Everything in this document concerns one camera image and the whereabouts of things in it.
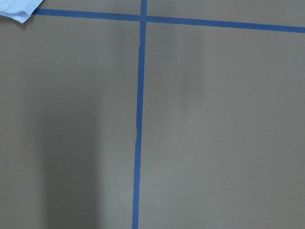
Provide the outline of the light blue striped shirt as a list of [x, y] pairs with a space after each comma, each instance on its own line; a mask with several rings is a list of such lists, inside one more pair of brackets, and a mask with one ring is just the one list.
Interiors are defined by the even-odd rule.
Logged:
[[1, 0], [0, 15], [24, 23], [42, 2], [43, 0]]

